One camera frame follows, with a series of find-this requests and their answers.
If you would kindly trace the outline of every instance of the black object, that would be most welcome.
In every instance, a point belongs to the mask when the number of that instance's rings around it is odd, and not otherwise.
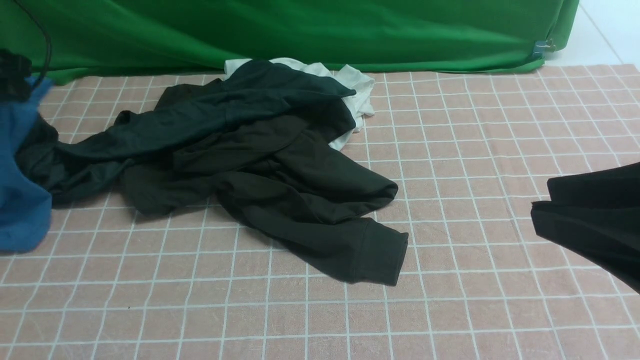
[[[59,142],[55,128],[40,120],[16,162],[26,177],[51,193],[54,205],[69,204],[107,190],[135,163],[171,158],[176,150],[243,122],[353,94],[332,78],[249,61],[226,81],[189,88],[171,106],[140,114],[123,111],[114,126],[79,143]]]
[[[0,49],[0,102],[27,101],[31,96],[31,90],[40,86],[42,80],[47,75],[51,62],[52,45],[49,33],[19,0],[13,0],[13,2],[22,9],[29,19],[40,29],[40,32],[42,32],[46,44],[46,54],[40,75],[36,81],[29,86],[26,78],[31,76],[31,61],[22,55],[13,54],[7,49]]]
[[[0,49],[0,102],[25,102],[31,95],[26,78],[31,76],[31,61],[22,55]]]
[[[640,293],[640,163],[556,177],[533,203],[536,234],[600,265]]]
[[[342,97],[355,92],[268,61],[226,81],[168,88],[156,109],[123,111],[77,144],[41,120],[16,159],[58,204],[106,190],[120,175],[144,215],[217,195],[238,221],[342,281],[395,285],[408,234],[360,216],[393,200],[397,185],[333,150],[353,129]]]

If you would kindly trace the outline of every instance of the sleeve cuff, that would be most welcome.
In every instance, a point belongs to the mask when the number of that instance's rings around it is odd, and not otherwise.
[[[375,221],[362,239],[362,253],[355,280],[395,286],[406,254],[408,233],[399,233]]]

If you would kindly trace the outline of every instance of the blue cloth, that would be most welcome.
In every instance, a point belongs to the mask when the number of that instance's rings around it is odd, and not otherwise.
[[[51,86],[45,79],[27,102],[0,102],[0,252],[35,249],[51,224],[51,195],[24,177],[14,160]]]

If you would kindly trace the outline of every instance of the green cloth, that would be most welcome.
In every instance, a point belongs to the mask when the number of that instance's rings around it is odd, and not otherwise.
[[[22,0],[53,41],[58,84],[296,58],[362,71],[525,72],[535,42],[562,49],[578,0]],[[0,48],[44,60],[44,40],[0,1]]]

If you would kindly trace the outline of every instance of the white cloth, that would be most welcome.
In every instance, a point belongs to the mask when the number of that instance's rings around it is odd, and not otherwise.
[[[225,61],[225,79],[231,76],[231,74],[233,74],[240,66],[244,65],[250,60],[251,59],[235,59]],[[356,122],[356,127],[329,143],[330,147],[333,147],[336,150],[342,149],[343,146],[349,141],[351,134],[353,134],[354,131],[356,133],[360,132],[360,130],[364,126],[363,116],[374,115],[373,107],[371,106],[371,90],[373,90],[375,80],[373,80],[373,78],[371,78],[370,76],[362,74],[359,70],[354,69],[349,65],[345,65],[334,76],[321,63],[313,63],[311,65],[307,65],[305,63],[301,63],[298,60],[290,58],[277,58],[270,60],[270,62],[281,63],[294,70],[306,72],[307,74],[329,76],[336,79],[346,88],[356,90],[356,94],[354,96],[348,96],[342,99],[347,108],[349,108],[351,116],[353,116],[353,120],[355,120]]]

